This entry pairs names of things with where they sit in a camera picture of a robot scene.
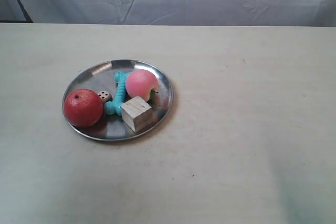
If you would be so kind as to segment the turquoise toy bone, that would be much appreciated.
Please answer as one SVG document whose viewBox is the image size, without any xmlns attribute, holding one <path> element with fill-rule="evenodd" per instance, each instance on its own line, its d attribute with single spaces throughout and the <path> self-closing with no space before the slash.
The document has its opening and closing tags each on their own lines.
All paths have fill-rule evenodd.
<svg viewBox="0 0 336 224">
<path fill-rule="evenodd" d="M 121 106 L 124 104 L 126 87 L 125 83 L 130 75 L 130 72 L 118 71 L 114 74 L 114 80 L 117 83 L 116 91 L 112 101 L 108 101 L 104 104 L 104 113 L 106 115 L 117 114 L 122 115 Z"/>
</svg>

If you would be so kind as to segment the small wooden die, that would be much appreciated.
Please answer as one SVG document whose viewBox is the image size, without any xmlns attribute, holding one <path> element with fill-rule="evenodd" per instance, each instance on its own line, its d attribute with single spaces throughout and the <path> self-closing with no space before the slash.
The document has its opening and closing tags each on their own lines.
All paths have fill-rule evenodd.
<svg viewBox="0 0 336 224">
<path fill-rule="evenodd" d="M 113 97 L 110 92 L 106 90 L 102 90 L 97 93 L 98 97 L 101 99 L 102 103 L 106 103 L 108 101 L 112 101 Z"/>
</svg>

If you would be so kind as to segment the pink toy peach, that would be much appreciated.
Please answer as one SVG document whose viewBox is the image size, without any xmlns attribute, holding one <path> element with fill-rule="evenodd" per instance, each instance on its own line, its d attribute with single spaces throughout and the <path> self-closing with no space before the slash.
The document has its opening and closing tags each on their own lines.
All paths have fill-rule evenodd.
<svg viewBox="0 0 336 224">
<path fill-rule="evenodd" d="M 158 92 L 159 83 L 152 72 L 137 69 L 129 74 L 125 87 L 130 98 L 139 96 L 147 102 L 150 100 L 151 91 Z"/>
</svg>

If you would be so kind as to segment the wooden cube block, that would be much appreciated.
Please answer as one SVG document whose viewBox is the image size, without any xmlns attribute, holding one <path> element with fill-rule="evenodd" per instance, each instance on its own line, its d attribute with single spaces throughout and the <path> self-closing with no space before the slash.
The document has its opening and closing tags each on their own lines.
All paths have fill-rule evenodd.
<svg viewBox="0 0 336 224">
<path fill-rule="evenodd" d="M 122 119 L 134 132 L 139 132 L 153 122 L 152 107 L 142 97 L 134 97 L 121 105 Z"/>
</svg>

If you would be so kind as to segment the round metal plate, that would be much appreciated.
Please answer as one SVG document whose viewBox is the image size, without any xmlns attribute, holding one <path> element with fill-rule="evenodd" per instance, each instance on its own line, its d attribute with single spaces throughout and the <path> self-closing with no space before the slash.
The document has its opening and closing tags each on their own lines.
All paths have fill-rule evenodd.
<svg viewBox="0 0 336 224">
<path fill-rule="evenodd" d="M 153 122 L 135 133 L 124 122 L 122 117 L 114 115 L 104 115 L 91 127 L 78 128 L 72 126 L 77 133 L 96 141 L 117 142 L 126 141 L 141 136 L 164 121 L 168 115 L 174 100 L 174 92 L 169 78 L 164 72 L 149 63 L 119 59 L 102 62 L 92 66 L 78 74 L 69 84 L 64 92 L 62 104 L 65 104 L 66 97 L 77 89 L 90 89 L 92 91 L 109 91 L 115 94 L 117 83 L 114 81 L 114 74 L 118 71 L 131 72 L 135 69 L 145 69 L 152 72 L 158 79 L 159 90 L 152 100 L 149 101 L 153 108 Z"/>
</svg>

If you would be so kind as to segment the red toy apple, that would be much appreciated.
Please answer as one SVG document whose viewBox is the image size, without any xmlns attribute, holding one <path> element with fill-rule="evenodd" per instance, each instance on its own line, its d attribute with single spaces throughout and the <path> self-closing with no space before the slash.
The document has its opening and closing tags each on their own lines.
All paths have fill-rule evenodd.
<svg viewBox="0 0 336 224">
<path fill-rule="evenodd" d="M 100 120 L 103 114 L 103 103 L 94 91 L 77 89 L 66 97 L 63 111 L 71 125 L 90 127 Z"/>
</svg>

